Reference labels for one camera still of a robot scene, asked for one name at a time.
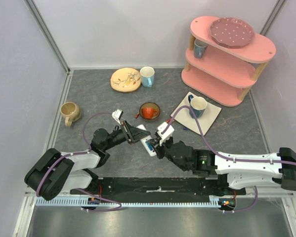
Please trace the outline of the white remote control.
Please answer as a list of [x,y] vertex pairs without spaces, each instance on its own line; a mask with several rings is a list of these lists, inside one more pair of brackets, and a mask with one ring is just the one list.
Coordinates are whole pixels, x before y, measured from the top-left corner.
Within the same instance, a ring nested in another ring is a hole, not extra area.
[[145,150],[148,152],[149,156],[154,157],[157,154],[156,154],[154,148],[148,143],[148,141],[151,139],[152,139],[151,135],[147,135],[144,138],[142,138],[140,141],[141,141],[142,145],[144,146]]

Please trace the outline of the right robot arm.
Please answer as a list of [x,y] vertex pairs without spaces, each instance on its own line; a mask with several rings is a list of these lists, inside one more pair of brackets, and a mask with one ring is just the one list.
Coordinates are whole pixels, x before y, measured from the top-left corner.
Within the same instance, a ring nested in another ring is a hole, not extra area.
[[157,158],[167,158],[183,171],[199,177],[217,177],[214,190],[224,195],[249,186],[279,186],[296,191],[296,153],[290,148],[242,156],[194,149],[182,141],[173,142],[172,137],[163,143],[151,139],[147,145],[156,152]]

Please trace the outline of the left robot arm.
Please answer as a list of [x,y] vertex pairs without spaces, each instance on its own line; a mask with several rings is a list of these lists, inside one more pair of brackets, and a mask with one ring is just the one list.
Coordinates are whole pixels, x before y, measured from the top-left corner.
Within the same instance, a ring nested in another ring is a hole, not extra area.
[[91,149],[64,153],[50,148],[26,174],[24,182],[45,200],[76,188],[93,194],[98,189],[98,182],[94,179],[97,176],[90,170],[106,163],[110,157],[107,150],[123,142],[137,143],[149,135],[151,132],[134,127],[125,120],[111,133],[104,128],[97,129]]

